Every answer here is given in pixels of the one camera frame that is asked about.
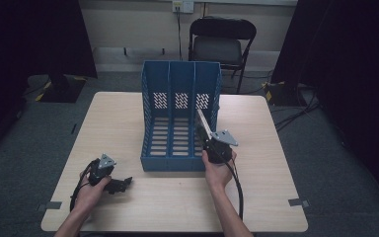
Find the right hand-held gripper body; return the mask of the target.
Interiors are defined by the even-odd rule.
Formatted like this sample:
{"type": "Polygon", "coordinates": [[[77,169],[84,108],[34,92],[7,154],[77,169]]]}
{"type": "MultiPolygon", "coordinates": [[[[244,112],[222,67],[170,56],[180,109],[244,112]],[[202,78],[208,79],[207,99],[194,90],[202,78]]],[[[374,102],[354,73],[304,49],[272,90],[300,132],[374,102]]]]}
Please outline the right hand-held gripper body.
{"type": "Polygon", "coordinates": [[[213,164],[229,162],[232,159],[232,146],[239,145],[239,142],[227,129],[208,132],[204,141],[208,161],[213,164]]]}

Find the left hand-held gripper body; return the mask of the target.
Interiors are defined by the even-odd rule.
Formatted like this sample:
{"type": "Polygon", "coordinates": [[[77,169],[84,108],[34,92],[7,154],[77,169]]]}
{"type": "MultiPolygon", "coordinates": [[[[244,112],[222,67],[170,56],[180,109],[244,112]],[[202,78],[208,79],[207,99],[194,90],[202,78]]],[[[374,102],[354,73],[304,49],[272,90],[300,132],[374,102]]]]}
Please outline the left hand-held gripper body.
{"type": "Polygon", "coordinates": [[[103,153],[100,158],[97,158],[91,165],[91,171],[88,181],[91,186],[94,186],[100,182],[102,178],[112,173],[116,161],[110,156],[103,153]]]}

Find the white box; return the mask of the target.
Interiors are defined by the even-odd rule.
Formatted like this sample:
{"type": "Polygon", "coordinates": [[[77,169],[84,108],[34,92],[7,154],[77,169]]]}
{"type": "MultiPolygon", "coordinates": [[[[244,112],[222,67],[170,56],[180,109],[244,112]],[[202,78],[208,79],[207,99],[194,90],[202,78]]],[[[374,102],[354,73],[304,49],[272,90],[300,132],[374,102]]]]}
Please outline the white box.
{"type": "Polygon", "coordinates": [[[211,131],[211,129],[209,127],[209,124],[208,124],[208,122],[207,122],[207,120],[206,120],[206,118],[205,118],[205,116],[203,114],[202,109],[197,109],[196,110],[196,114],[195,114],[195,126],[197,126],[198,124],[203,125],[208,130],[208,132],[209,132],[209,138],[211,139],[212,138],[212,135],[211,135],[212,131],[211,131]]]}

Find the blue plastic file rack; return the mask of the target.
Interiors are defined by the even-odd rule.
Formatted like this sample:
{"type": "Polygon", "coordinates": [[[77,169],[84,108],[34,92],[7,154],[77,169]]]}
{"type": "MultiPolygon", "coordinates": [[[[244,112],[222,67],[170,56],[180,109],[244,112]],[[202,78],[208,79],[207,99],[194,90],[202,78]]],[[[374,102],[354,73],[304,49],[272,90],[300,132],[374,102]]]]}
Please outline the blue plastic file rack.
{"type": "Polygon", "coordinates": [[[141,76],[144,138],[140,161],[146,172],[200,172],[202,145],[195,117],[202,111],[217,124],[221,69],[216,62],[146,61],[141,76]]]}

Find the person's left hand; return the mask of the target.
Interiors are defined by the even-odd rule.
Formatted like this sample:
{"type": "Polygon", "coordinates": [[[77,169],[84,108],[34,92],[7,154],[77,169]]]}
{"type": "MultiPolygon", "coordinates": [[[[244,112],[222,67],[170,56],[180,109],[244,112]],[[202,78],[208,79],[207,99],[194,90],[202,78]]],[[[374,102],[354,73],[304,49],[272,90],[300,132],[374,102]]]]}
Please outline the person's left hand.
{"type": "Polygon", "coordinates": [[[74,210],[90,213],[100,200],[105,186],[111,181],[111,176],[103,177],[96,185],[89,184],[88,176],[81,182],[79,193],[75,200],[74,210]]]}

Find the person's right hand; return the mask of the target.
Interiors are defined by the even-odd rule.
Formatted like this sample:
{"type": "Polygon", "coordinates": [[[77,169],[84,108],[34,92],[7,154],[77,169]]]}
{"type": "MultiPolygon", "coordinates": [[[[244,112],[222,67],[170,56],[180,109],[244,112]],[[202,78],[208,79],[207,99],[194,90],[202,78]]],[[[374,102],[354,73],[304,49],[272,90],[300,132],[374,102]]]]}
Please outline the person's right hand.
{"type": "Polygon", "coordinates": [[[232,162],[214,164],[209,161],[208,154],[202,151],[202,161],[205,166],[205,179],[209,188],[224,191],[227,184],[233,178],[234,164],[232,162]]]}

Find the black stand base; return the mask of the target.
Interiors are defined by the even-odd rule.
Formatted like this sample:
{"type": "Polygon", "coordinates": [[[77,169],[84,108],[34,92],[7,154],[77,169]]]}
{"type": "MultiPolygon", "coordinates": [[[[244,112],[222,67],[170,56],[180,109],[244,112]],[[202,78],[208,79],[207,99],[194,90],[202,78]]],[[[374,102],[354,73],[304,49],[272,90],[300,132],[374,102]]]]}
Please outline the black stand base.
{"type": "Polygon", "coordinates": [[[82,77],[66,76],[61,83],[49,81],[36,97],[42,103],[75,103],[86,84],[82,77]]]}
{"type": "Polygon", "coordinates": [[[306,107],[307,103],[297,85],[285,82],[265,83],[265,98],[273,106],[306,107]]]}

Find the black folding chair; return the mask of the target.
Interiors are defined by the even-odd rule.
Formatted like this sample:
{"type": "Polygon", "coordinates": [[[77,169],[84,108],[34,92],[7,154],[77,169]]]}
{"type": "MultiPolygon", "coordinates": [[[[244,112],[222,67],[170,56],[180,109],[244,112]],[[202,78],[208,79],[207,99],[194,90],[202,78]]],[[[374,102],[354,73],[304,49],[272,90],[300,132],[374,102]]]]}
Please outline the black folding chair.
{"type": "Polygon", "coordinates": [[[248,20],[206,16],[189,27],[189,61],[219,62],[232,70],[231,78],[240,72],[236,93],[240,93],[245,67],[256,26],[248,20]]]}

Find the dark curtain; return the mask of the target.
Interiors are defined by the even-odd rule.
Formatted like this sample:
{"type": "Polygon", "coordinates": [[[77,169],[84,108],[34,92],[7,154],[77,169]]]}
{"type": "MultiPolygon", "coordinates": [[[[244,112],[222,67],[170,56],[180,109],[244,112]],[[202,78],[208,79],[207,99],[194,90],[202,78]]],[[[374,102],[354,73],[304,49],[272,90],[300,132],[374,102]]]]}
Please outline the dark curtain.
{"type": "Polygon", "coordinates": [[[0,138],[33,75],[97,76],[79,0],[0,0],[0,138]]]}
{"type": "Polygon", "coordinates": [[[271,80],[316,87],[379,184],[379,0],[297,0],[271,80]]]}

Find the white wall socket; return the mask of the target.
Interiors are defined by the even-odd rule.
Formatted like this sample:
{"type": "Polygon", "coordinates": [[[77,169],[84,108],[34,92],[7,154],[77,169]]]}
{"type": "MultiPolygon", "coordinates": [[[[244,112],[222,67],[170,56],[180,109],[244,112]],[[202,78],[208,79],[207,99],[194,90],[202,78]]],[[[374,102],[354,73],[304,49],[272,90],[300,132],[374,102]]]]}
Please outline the white wall socket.
{"type": "Polygon", "coordinates": [[[188,0],[174,0],[172,2],[172,10],[174,13],[192,14],[194,3],[188,0]]]}

